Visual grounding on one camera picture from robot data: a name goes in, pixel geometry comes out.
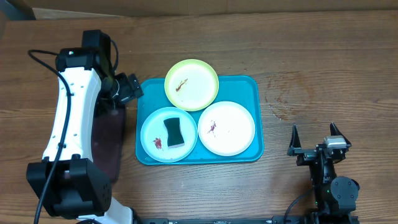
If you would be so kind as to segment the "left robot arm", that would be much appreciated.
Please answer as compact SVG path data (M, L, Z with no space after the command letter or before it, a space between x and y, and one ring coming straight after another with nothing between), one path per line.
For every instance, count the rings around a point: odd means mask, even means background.
M49 143L26 179L38 197L35 219L79 223L139 223L112 195L126 119L126 103L143 95L135 75L116 71L115 41L101 30L83 32L80 47L55 54L58 101Z

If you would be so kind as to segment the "yellow-green rimmed plate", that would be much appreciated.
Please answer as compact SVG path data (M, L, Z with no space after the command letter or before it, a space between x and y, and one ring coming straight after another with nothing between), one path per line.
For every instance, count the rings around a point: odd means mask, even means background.
M173 65L167 72L164 90L174 106L185 111L199 111L215 100L219 78L208 63L186 59Z

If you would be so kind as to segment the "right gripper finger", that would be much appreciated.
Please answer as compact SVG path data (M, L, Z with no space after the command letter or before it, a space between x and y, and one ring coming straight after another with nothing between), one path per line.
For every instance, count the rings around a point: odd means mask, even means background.
M340 130L337 128L334 122L330 123L330 132L332 136L342 136L347 146L351 145L351 142L340 132Z
M300 138L299 134L297 131L297 125L294 124L292 126L292 136L289 144L289 150L296 150L296 149L301 149L301 143L300 143Z

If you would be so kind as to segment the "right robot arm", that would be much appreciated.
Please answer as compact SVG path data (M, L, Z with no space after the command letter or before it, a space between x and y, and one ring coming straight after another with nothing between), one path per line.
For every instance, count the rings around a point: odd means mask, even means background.
M337 176L334 165L346 158L351 143L336 127L330 124L330 135L314 149L304 149L301 146L297 126L292 127L292 137L287 151L288 156L296 156L298 166L310 169L312 188L297 197L285 211L283 223L358 223L358 217L351 212L356 210L356 200L360 186L357 181ZM293 206L302 198L314 194L314 209L309 209L304 215L290 216Z

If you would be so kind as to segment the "light blue plate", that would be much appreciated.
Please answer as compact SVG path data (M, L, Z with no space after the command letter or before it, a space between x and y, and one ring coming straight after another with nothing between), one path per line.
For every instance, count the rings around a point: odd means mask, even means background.
M167 130L164 120L180 118L180 128L185 144L168 148ZM172 163L186 158L194 149L198 139L197 124L190 114L175 107L165 107L151 113L144 121L140 140L144 151L157 162Z

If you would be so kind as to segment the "green sponge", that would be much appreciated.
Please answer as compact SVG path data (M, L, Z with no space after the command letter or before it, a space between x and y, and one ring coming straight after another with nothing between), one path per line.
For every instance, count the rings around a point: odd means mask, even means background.
M180 128L180 118L168 118L164 120L167 130L167 146L168 148L180 147L185 144Z

